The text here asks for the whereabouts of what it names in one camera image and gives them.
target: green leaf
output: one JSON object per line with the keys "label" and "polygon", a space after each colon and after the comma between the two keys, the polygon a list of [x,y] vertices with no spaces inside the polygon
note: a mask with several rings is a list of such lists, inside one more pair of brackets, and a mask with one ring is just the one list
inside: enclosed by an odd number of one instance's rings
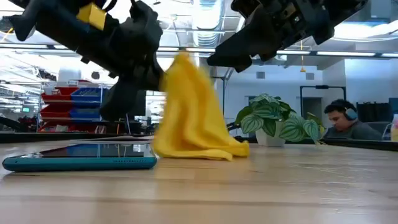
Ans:
{"label": "green leaf", "polygon": [[281,119],[281,115],[278,111],[278,108],[275,106],[271,106],[270,104],[258,106],[254,111],[254,115],[259,116],[260,118],[269,118],[269,119]]}
{"label": "green leaf", "polygon": [[279,137],[292,142],[302,141],[306,134],[303,129],[304,122],[302,117],[291,113],[290,118],[283,123]]}
{"label": "green leaf", "polygon": [[281,107],[278,103],[272,102],[272,103],[269,103],[269,105],[271,105],[273,108],[275,108],[278,111],[280,111],[280,109],[281,109]]}
{"label": "green leaf", "polygon": [[262,125],[264,125],[264,120],[253,114],[245,116],[241,121],[241,128],[244,134],[255,132],[262,128]]}
{"label": "green leaf", "polygon": [[274,119],[264,119],[264,125],[262,125],[262,129],[269,136],[274,137],[276,132],[276,120]]}
{"label": "green leaf", "polygon": [[282,111],[282,119],[286,121],[289,118],[290,111]]}
{"label": "green leaf", "polygon": [[258,106],[261,106],[261,104],[260,104],[259,102],[250,103],[250,107],[251,107],[252,109],[256,109]]}
{"label": "green leaf", "polygon": [[277,103],[277,104],[279,104],[279,101],[278,101],[278,100],[276,100],[274,97],[268,95],[267,93],[263,93],[263,94],[261,94],[261,95],[255,97],[254,99],[252,99],[252,100],[250,101],[250,103],[253,103],[253,102],[260,102],[260,103],[263,103],[263,101],[266,101],[266,102],[268,102],[268,103]]}
{"label": "green leaf", "polygon": [[304,131],[312,140],[318,140],[320,138],[319,125],[314,120],[306,120],[303,125]]}
{"label": "green leaf", "polygon": [[280,100],[278,102],[279,102],[279,105],[280,105],[282,111],[290,111],[291,110],[289,104],[287,104],[283,101],[280,101]]}
{"label": "green leaf", "polygon": [[311,114],[310,112],[307,112],[307,119],[313,120],[318,125],[322,125],[322,121],[318,117],[316,117],[314,114]]}
{"label": "green leaf", "polygon": [[239,111],[238,115],[236,116],[235,124],[240,124],[242,119],[252,112],[253,109],[250,106],[245,106],[243,109],[241,109],[241,111]]}

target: headphones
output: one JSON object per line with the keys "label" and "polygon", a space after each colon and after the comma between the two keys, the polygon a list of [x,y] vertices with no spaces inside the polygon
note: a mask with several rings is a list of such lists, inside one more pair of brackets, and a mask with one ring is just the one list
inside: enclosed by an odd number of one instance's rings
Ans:
{"label": "headphones", "polygon": [[347,118],[348,121],[354,121],[358,118],[358,114],[355,110],[351,108],[344,108],[346,111],[344,112],[344,116]]}
{"label": "headphones", "polygon": [[354,120],[358,119],[358,114],[355,112],[355,110],[353,110],[351,108],[347,109],[347,107],[345,107],[339,103],[332,103],[332,105],[340,106],[340,107],[344,108],[345,109],[344,117],[346,117],[346,119],[348,121],[354,121]]}

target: table surface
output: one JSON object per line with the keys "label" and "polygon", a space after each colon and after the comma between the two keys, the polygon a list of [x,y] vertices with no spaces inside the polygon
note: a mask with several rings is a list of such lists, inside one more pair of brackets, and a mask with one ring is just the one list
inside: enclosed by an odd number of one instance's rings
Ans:
{"label": "table surface", "polygon": [[[0,144],[0,159],[69,144]],[[397,161],[387,151],[252,145],[248,159],[160,159],[153,170],[3,169],[0,223],[396,224]]]}

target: yellow cloth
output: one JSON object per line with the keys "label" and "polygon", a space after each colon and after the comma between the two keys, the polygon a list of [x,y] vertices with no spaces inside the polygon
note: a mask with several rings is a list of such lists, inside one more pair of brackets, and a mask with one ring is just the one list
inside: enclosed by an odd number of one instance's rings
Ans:
{"label": "yellow cloth", "polygon": [[229,135],[208,75],[187,54],[175,57],[162,88],[166,105],[153,142],[158,155],[229,161],[233,156],[248,156],[249,144]]}

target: white pot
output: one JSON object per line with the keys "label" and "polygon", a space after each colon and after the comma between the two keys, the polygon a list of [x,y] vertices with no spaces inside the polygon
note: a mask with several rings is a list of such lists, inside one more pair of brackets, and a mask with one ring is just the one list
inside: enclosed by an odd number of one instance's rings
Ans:
{"label": "white pot", "polygon": [[282,128],[282,122],[276,122],[275,137],[271,137],[266,134],[262,129],[256,131],[257,142],[260,146],[268,147],[283,147],[285,145],[285,139],[279,138],[280,129]]}

